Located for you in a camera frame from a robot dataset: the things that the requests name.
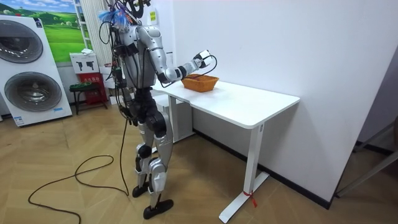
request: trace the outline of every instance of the black stool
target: black stool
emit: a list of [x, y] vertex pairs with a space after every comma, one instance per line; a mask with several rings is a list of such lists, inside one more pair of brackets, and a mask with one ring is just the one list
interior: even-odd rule
[[[69, 91], [71, 91], [73, 93], [73, 98], [75, 99], [75, 104], [76, 104], [76, 115], [79, 115], [79, 102], [80, 102], [80, 94], [84, 93], [84, 92], [88, 92], [88, 91], [96, 91], [99, 94], [99, 97], [101, 98], [101, 103], [103, 104], [103, 106], [108, 109], [108, 107], [106, 106], [105, 102], [103, 101], [102, 98], [102, 93], [101, 93], [101, 86], [98, 83], [91, 83], [89, 85], [86, 86], [82, 86], [82, 87], [74, 87], [72, 88], [72, 86], [69, 87]], [[87, 109], [92, 109], [92, 108], [97, 108], [97, 106], [95, 107], [90, 107], [90, 108], [85, 108], [82, 110], [87, 110]]]

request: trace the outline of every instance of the orange basket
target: orange basket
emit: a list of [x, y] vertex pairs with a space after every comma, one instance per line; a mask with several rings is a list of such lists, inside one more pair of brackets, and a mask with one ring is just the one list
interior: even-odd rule
[[184, 84], [184, 87], [189, 90], [204, 93], [206, 91], [213, 90], [214, 86], [216, 85], [216, 82], [219, 80], [219, 78], [217, 77], [211, 77], [208, 75], [202, 75], [200, 77], [198, 76], [200, 75], [198, 74], [187, 75], [187, 77], [181, 80], [181, 82]]

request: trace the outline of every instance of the laminate floor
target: laminate floor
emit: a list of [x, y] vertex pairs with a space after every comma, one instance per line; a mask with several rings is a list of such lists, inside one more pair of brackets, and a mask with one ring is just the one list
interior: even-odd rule
[[[73, 116], [26, 128], [17, 128], [11, 119], [0, 123], [0, 223], [78, 223], [77, 217], [27, 203], [38, 187], [72, 175], [85, 159], [100, 154], [115, 157], [112, 165], [80, 176], [84, 182], [123, 189], [119, 173], [119, 149], [124, 120], [117, 108], [97, 108]], [[123, 169], [129, 190], [136, 185], [135, 147], [141, 142], [137, 128], [127, 127]], [[351, 156], [341, 185], [366, 172], [383, 156], [364, 151]], [[87, 170], [109, 162], [90, 161]], [[151, 220], [142, 211], [149, 194], [139, 198], [111, 189], [93, 189], [68, 179], [44, 187], [32, 200], [72, 210], [83, 224], [106, 223], [221, 223], [220, 212], [243, 186], [245, 163], [199, 136], [174, 146], [163, 199], [172, 198], [174, 207]], [[230, 220], [234, 223], [398, 223], [398, 165], [384, 171], [335, 199], [325, 210], [273, 178], [256, 191], [258, 207], [248, 200]]]

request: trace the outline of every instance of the black robot foot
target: black robot foot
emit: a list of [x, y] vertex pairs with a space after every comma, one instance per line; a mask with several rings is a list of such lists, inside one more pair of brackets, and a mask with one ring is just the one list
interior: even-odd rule
[[148, 191], [148, 186], [149, 186], [149, 182], [145, 182], [141, 188], [139, 188], [138, 186], [135, 187], [132, 192], [131, 195], [134, 198], [138, 198], [140, 197], [143, 193]]
[[148, 206], [144, 210], [144, 218], [150, 219], [150, 218], [154, 217], [155, 215], [164, 213], [167, 210], [169, 210], [170, 208], [172, 208], [173, 205], [174, 205], [173, 200], [168, 199], [168, 200], [164, 200], [163, 202], [158, 202], [156, 205], [156, 208], [153, 210], [151, 210], [150, 206]]

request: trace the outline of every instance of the front-load washing machine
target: front-load washing machine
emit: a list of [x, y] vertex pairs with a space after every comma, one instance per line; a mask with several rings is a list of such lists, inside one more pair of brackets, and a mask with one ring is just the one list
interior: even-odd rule
[[0, 92], [18, 126], [72, 115], [39, 19], [0, 15]]

